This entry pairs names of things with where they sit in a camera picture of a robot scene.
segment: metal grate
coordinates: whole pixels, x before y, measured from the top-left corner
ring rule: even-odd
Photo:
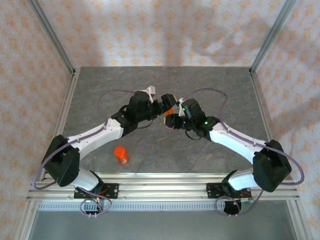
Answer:
[[[39,204],[39,211],[78,211],[79,202],[43,202]],[[85,211],[95,210],[94,203],[87,202]],[[225,202],[217,204],[218,210],[225,208]],[[113,202],[110,211],[125,212],[154,212],[154,211],[211,211],[214,210],[214,202]]]

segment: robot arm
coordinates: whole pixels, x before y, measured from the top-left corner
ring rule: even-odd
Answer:
[[[194,131],[199,137],[222,144],[246,158],[253,166],[244,171],[234,170],[222,181],[223,190],[227,195],[242,189],[261,187],[267,192],[273,192],[291,172],[291,166],[286,157],[263,147],[269,146],[283,151],[280,143],[275,140],[265,142],[254,139],[227,126],[214,116],[206,116],[195,99],[180,100],[179,114],[171,114],[165,118],[169,128]],[[232,131],[254,142],[254,145],[233,136]]]
[[[165,94],[160,100],[154,100],[154,94],[155,88],[152,86],[137,91],[130,98],[129,104],[124,105],[105,123],[68,138],[62,135],[54,137],[43,161],[61,146],[71,144],[57,153],[44,166],[45,170],[60,187],[72,184],[95,194],[102,192],[103,181],[93,171],[80,169],[80,160],[102,145],[131,133],[137,129],[139,122],[157,118],[177,102],[172,94]]]

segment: orange floral pattern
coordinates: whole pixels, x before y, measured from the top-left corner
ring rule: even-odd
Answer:
[[[320,236],[320,8],[300,0],[258,69],[272,137],[301,164],[298,186],[314,239]],[[292,177],[300,178],[293,167]]]
[[[15,234],[70,75],[25,0],[0,4],[0,232]]]
[[[40,0],[73,66],[250,66],[284,0]]]

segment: wall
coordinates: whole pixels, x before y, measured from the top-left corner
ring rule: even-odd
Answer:
[[[10,240],[70,76],[27,1],[1,1],[0,27],[0,238]]]
[[[319,1],[297,1],[257,73],[272,136],[304,169],[298,190],[314,239],[319,239]],[[292,175],[299,180],[297,170]]]
[[[284,0],[40,0],[72,64],[250,66]]]

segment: enclosure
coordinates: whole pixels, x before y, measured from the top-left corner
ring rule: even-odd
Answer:
[[[3,239],[318,239],[320,235],[320,8],[315,0],[5,0],[1,15]],[[225,146],[169,129],[164,115],[80,162],[119,184],[110,212],[79,213],[73,185],[31,182],[57,135],[81,134],[155,87],[177,100],[223,91],[223,121],[277,140],[303,168],[298,186],[264,192],[226,218],[206,184],[251,164]],[[221,118],[225,96],[190,96]],[[120,164],[114,149],[125,147]],[[300,179],[298,169],[285,182]],[[53,181],[41,171],[36,184]],[[260,193],[243,199],[248,209]],[[224,208],[224,201],[217,208]]]

